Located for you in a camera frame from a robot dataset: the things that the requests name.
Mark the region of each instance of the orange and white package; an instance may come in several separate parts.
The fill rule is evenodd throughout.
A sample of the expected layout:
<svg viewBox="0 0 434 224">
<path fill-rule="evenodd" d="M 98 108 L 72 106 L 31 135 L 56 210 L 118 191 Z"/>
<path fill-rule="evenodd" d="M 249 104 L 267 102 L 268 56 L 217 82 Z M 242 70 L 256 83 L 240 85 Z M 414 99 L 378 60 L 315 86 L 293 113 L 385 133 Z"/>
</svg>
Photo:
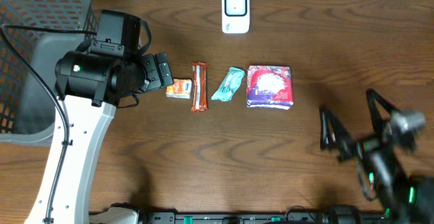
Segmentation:
<svg viewBox="0 0 434 224">
<path fill-rule="evenodd" d="M 206 68 L 208 64 L 204 62 L 193 63 L 193 73 L 195 74 L 195 93 L 193 95 L 193 106 L 191 112 L 202 112 L 208 109 L 206 101 Z"/>
<path fill-rule="evenodd" d="M 165 95 L 168 98 L 186 98 L 191 96 L 192 82 L 190 79 L 174 79 L 174 84 L 168 86 Z"/>
</svg>

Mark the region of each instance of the pink and purple package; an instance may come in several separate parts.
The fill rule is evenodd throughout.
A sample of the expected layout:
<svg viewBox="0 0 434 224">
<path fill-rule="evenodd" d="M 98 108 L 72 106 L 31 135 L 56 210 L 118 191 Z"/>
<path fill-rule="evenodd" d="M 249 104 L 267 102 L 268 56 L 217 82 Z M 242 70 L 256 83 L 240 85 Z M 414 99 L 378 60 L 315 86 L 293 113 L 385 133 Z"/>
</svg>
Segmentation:
<svg viewBox="0 0 434 224">
<path fill-rule="evenodd" d="M 294 104 L 291 69 L 250 66 L 247 74 L 247 107 L 289 109 Z"/>
</svg>

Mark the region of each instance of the red snack bar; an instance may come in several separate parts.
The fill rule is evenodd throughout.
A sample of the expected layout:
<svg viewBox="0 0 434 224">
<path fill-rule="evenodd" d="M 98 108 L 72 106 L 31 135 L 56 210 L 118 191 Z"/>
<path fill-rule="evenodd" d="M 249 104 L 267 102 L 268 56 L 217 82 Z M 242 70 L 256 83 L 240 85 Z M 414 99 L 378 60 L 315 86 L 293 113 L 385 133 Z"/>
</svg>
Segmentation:
<svg viewBox="0 0 434 224">
<path fill-rule="evenodd" d="M 193 73 L 195 74 L 195 92 L 193 95 L 193 106 L 191 112 L 202 112 L 208 109 L 208 103 L 206 100 L 206 68 L 207 63 L 194 62 Z"/>
</svg>

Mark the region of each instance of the wood grain surface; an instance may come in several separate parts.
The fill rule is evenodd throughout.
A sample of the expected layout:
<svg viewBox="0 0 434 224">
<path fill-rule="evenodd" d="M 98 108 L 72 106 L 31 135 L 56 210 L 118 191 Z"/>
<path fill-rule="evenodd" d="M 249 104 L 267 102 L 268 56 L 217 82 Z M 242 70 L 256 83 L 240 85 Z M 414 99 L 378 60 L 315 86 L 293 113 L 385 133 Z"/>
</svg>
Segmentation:
<svg viewBox="0 0 434 224">
<path fill-rule="evenodd" d="M 381 210 L 363 198 L 356 161 L 339 164 L 319 150 L 319 105 L 356 137 L 372 130 L 367 88 L 425 112 L 417 152 L 396 152 L 408 174 L 434 174 L 434 0 L 251 0 L 244 35 L 222 33 L 220 0 L 93 0 L 93 7 L 148 21 L 150 52 L 167 52 L 174 77 L 192 78 L 191 63 L 207 62 L 210 108 L 191 113 L 192 100 L 159 90 L 118 110 L 98 159 L 92 211 L 115 202 L 180 212 Z M 229 67 L 251 64 L 291 67 L 289 111 L 248 109 L 245 78 L 231 102 L 210 100 Z M 48 151 L 0 144 L 0 223 L 25 220 Z"/>
</svg>

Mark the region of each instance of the snack package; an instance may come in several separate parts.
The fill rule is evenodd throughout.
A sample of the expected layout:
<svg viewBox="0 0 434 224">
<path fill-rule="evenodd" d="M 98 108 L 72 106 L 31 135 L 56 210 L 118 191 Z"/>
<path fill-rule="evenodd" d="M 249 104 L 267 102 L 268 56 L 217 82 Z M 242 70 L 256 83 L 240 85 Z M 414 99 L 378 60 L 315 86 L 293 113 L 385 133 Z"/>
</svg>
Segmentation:
<svg viewBox="0 0 434 224">
<path fill-rule="evenodd" d="M 168 86 L 165 95 L 168 98 L 186 98 L 191 95 L 191 87 L 193 82 L 190 79 L 174 79 L 174 84 Z"/>
<path fill-rule="evenodd" d="M 195 92 L 193 95 L 193 106 L 191 112 L 202 112 L 208 109 L 206 101 L 206 68 L 207 63 L 194 62 L 193 73 L 195 74 Z"/>
<path fill-rule="evenodd" d="M 291 69 L 257 65 L 247 74 L 247 106 L 289 109 L 294 104 Z"/>
<path fill-rule="evenodd" d="M 211 100 L 221 100 L 222 102 L 231 101 L 232 96 L 238 90 L 243 80 L 245 72 L 242 69 L 231 67 L 228 74 L 223 79 L 220 87 L 212 95 Z"/>
</svg>

